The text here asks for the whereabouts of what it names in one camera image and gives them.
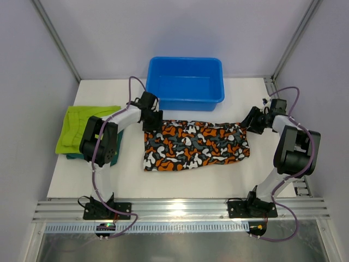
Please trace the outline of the orange black patterned shorts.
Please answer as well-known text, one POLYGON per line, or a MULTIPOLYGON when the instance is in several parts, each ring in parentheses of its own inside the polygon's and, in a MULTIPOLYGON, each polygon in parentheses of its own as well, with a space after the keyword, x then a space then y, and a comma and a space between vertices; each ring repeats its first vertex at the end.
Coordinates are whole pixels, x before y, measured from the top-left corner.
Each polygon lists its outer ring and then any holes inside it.
POLYGON ((250 157, 246 128, 239 123, 166 120, 144 132, 144 171, 183 171, 226 165, 250 157))

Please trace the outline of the dark green shorts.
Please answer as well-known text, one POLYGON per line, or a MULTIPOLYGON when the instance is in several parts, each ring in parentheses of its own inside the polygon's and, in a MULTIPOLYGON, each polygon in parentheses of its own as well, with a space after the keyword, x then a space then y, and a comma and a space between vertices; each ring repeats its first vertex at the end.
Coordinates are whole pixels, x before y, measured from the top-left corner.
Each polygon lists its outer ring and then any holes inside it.
MULTIPOLYGON (((116 149, 116 154, 113 157, 112 161, 110 162, 111 166, 114 166, 117 164, 119 153, 120 153, 120 148, 121 148, 121 141, 123 137, 123 131, 121 131, 118 136, 117 136, 117 149, 116 149)), ((68 153, 65 154, 66 159, 73 160, 73 159, 82 159, 84 160, 83 154, 80 153, 68 153)))

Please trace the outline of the lime green shorts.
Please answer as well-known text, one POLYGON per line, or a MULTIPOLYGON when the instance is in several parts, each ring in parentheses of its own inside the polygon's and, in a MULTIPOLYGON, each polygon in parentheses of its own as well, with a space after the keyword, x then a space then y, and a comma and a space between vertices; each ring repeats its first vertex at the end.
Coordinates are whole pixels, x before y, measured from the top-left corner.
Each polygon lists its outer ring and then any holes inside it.
POLYGON ((113 106, 69 106, 63 120, 56 154, 80 154, 79 146, 85 131, 88 119, 91 116, 104 117, 110 115, 121 107, 113 106))

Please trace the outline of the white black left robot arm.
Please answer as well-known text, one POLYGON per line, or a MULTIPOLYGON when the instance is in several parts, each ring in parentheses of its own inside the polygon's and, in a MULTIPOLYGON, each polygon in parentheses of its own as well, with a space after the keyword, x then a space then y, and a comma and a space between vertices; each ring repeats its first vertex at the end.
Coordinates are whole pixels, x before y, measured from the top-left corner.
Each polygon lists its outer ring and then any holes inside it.
POLYGON ((84 206, 83 219, 112 219, 116 210, 111 187, 111 161, 117 151, 118 134, 134 123, 142 123, 144 132, 161 129, 163 112, 157 108, 159 99, 144 91, 140 98, 129 101, 126 107, 100 118, 88 119, 80 142, 80 153, 92 168, 93 192, 84 206))

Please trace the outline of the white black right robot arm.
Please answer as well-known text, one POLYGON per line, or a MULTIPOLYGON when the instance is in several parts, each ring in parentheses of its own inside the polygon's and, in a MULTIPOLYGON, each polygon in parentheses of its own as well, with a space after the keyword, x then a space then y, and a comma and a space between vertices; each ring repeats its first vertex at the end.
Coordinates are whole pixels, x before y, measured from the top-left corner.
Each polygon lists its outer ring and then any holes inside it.
POLYGON ((316 166, 321 134, 308 130, 286 115, 287 101, 263 99, 263 108, 252 107, 241 123, 247 131, 262 134, 266 128, 279 134, 273 158, 274 169, 251 190, 246 211, 254 217, 275 217, 275 198, 292 182, 311 175, 316 166))

